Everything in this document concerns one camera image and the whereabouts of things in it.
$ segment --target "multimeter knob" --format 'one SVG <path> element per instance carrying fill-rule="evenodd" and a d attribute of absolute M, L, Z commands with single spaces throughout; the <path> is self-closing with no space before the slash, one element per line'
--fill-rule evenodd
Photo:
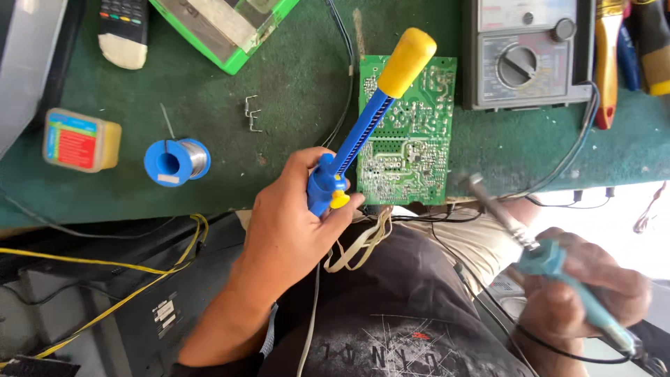
<path fill-rule="evenodd" d="M 529 47 L 513 46 L 500 57 L 498 73 L 506 85 L 521 87 L 535 78 L 537 57 Z"/>
<path fill-rule="evenodd" d="M 556 27 L 551 31 L 551 37 L 558 43 L 566 42 L 577 34 L 577 24 L 569 18 L 558 21 Z"/>

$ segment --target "remote control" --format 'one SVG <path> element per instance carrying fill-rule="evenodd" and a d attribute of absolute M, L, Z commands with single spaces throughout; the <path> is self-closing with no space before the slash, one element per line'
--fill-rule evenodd
<path fill-rule="evenodd" d="M 102 0 L 98 42 L 103 56 L 117 66 L 140 69 L 147 58 L 147 0 Z"/>

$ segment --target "yellow button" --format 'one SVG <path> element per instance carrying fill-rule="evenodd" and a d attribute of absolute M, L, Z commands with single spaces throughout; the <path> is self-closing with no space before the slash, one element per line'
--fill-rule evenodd
<path fill-rule="evenodd" d="M 342 190 L 337 190 L 333 193 L 333 200 L 330 202 L 330 208 L 342 208 L 347 203 L 349 203 L 349 195 L 345 194 Z"/>

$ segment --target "solder wire spool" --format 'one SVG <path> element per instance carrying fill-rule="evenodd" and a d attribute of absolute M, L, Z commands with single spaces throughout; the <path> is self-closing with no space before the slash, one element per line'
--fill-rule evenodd
<path fill-rule="evenodd" d="M 205 145 L 193 139 L 160 140 L 144 155 L 144 169 L 149 177 L 166 187 L 201 178 L 211 165 L 212 158 Z"/>

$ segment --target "blue spool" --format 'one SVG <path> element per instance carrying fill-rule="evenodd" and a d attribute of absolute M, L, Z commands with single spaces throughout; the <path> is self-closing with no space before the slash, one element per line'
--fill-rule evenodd
<path fill-rule="evenodd" d="M 182 142 L 194 144 L 202 148 L 206 154 L 206 163 L 197 174 L 193 174 L 194 164 L 191 154 Z M 144 169 L 149 177 L 157 184 L 166 187 L 181 186 L 188 180 L 201 178 L 207 174 L 211 165 L 212 158 L 205 145 L 193 139 L 161 140 L 153 143 L 144 155 Z"/>

